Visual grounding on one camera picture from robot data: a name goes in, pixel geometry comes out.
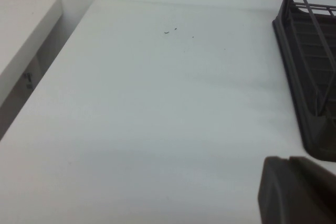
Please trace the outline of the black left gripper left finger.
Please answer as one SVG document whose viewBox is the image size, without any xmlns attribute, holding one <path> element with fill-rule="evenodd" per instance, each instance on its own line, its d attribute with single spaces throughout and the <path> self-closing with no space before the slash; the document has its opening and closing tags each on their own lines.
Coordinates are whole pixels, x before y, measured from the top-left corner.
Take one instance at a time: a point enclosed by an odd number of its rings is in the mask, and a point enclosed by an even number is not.
<svg viewBox="0 0 336 224">
<path fill-rule="evenodd" d="M 265 158 L 258 204 L 262 223 L 335 223 L 335 189 L 312 187 L 289 158 Z"/>
</svg>

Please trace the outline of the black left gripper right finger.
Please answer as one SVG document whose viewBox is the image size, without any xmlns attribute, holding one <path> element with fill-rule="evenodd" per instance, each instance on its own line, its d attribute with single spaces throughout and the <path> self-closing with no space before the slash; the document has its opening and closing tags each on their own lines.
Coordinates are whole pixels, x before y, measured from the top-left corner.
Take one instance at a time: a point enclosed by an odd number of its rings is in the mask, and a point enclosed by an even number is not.
<svg viewBox="0 0 336 224">
<path fill-rule="evenodd" d="M 335 175 L 310 159 L 292 156 L 289 158 L 289 163 L 312 187 L 335 189 Z"/>
</svg>

